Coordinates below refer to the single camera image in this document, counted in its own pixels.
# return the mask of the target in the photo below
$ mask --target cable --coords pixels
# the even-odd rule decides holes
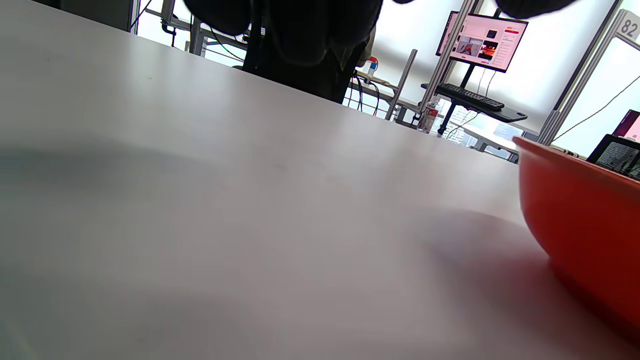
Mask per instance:
[[[489,80],[489,85],[486,86],[486,92],[484,93],[484,97],[488,97],[489,96],[489,88],[491,87],[491,82],[493,81],[493,78],[495,77],[495,75],[497,74],[497,71],[493,71],[493,75],[491,76],[491,80]]]
[[[493,72],[493,75],[491,76],[491,80],[489,80],[489,85],[486,86],[486,92],[484,93],[484,96],[488,96],[489,95],[489,88],[491,87],[491,82],[493,81],[493,77],[495,77],[496,73],[498,73],[497,71]],[[478,83],[478,93],[480,92],[480,84]],[[478,116],[480,116],[480,113],[476,113],[476,115],[474,117],[472,117],[470,120],[467,121],[463,121],[460,125],[458,125],[456,128],[454,128],[453,130],[449,131],[449,134],[445,137],[445,139],[449,139],[449,137],[455,133],[459,128],[467,125],[468,123],[472,122],[473,120],[475,120]]]
[[[628,88],[631,87],[631,85],[633,85],[634,83],[636,83],[636,81],[640,80],[640,76],[638,76],[635,80],[631,81],[631,84],[627,85],[626,88],[622,89],[621,92],[619,92],[616,96],[613,97],[613,99],[611,99],[602,109],[596,111],[592,116],[584,119],[583,121],[580,121],[579,123],[577,123],[576,125],[572,126],[569,130],[565,131],[564,133],[560,134],[560,136],[556,137],[552,142],[557,141],[558,139],[560,139],[561,137],[563,137],[566,133],[568,133],[569,131],[575,129],[578,125],[582,124],[583,122],[591,119],[592,117],[598,115],[602,110],[606,109],[607,106],[611,105],[611,103],[613,102],[613,100],[617,99],[618,96],[620,96],[623,92],[625,92]]]
[[[476,94],[480,94],[480,84],[482,84],[482,80],[484,79],[485,72],[486,72],[486,69],[482,70],[482,77],[480,78],[480,81],[478,81],[478,90],[476,91]]]
[[[131,31],[131,29],[133,29],[133,27],[136,25],[136,23],[138,22],[138,20],[140,19],[140,17],[142,16],[142,14],[145,13],[145,11],[147,10],[147,8],[149,7],[149,4],[151,4],[153,0],[149,0],[149,2],[147,3],[147,5],[144,7],[144,9],[142,9],[142,11],[138,14],[138,16],[136,17],[136,20],[133,21],[133,24],[131,24],[131,26],[129,26],[129,31]]]
[[[231,60],[233,60],[233,61],[240,61],[240,62],[242,62],[242,60],[238,60],[238,59],[236,59],[236,58],[232,58],[231,56],[229,56],[229,55],[227,55],[227,54],[219,53],[219,52],[214,51],[214,50],[211,50],[211,49],[204,49],[204,50],[205,50],[205,51],[210,51],[210,52],[212,52],[212,53],[214,53],[214,54],[218,54],[218,55],[220,55],[220,56],[224,56],[224,57],[226,57],[227,59],[231,59]]]
[[[222,46],[222,48],[223,48],[226,52],[228,52],[229,54],[231,54],[231,55],[232,55],[233,57],[235,57],[236,59],[238,59],[238,60],[240,60],[240,61],[244,62],[244,59],[242,59],[240,56],[238,56],[238,55],[236,55],[236,54],[232,53],[231,51],[229,51],[229,49],[227,49],[227,48],[225,47],[225,44],[222,44],[222,43],[220,42],[220,40],[218,40],[218,37],[216,36],[216,33],[214,33],[214,32],[213,32],[213,28],[211,27],[211,25],[209,25],[209,29],[211,29],[211,34],[213,34],[213,38],[214,38],[214,39],[216,39],[216,41],[218,42],[218,43],[217,43],[217,45]]]
[[[371,85],[376,88],[376,98],[378,98],[378,100],[376,101],[376,109],[373,111],[373,116],[376,116],[378,114],[378,108],[380,107],[380,89],[373,81],[371,81]]]
[[[349,94],[349,102],[347,103],[347,107],[348,108],[351,107],[351,98],[353,97],[353,87],[354,86],[355,85],[353,84],[353,82],[351,82],[351,93]]]
[[[358,76],[356,76],[356,80],[358,80],[358,89],[360,90],[360,112],[362,112],[362,82]]]
[[[469,115],[470,113],[472,113],[473,111],[469,111],[466,115],[465,115],[465,119],[467,118],[467,115]],[[445,136],[445,139],[449,139],[449,137],[455,133],[459,128],[463,127],[464,125],[467,125],[468,123],[472,122],[473,120],[475,120],[478,115],[480,115],[480,113],[476,113],[476,115],[474,117],[472,117],[470,120],[463,120],[462,123],[460,125],[458,125],[456,128],[454,128],[453,130],[449,131],[449,134],[447,136]]]

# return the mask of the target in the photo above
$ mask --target plastic bottle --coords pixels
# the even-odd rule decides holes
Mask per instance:
[[[424,110],[424,118],[418,124],[418,131],[428,134],[433,127],[433,124],[438,118],[438,106],[440,99],[438,97],[431,98],[431,101],[427,102],[427,108]]]

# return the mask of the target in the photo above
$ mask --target orange bowl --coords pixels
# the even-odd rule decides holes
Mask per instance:
[[[640,339],[640,183],[523,138],[520,203],[558,278]]]

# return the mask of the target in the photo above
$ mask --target monitor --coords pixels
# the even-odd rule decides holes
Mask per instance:
[[[618,125],[613,132],[613,136],[632,138],[640,141],[640,112],[629,110],[620,125]]]
[[[451,12],[436,55],[442,55],[447,45],[445,39],[450,37],[458,14],[459,12]],[[529,23],[526,21],[469,14],[451,51],[451,58],[507,72],[527,25]]]

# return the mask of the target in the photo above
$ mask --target white table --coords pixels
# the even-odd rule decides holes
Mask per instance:
[[[513,164],[28,0],[0,24],[10,359],[638,358]]]

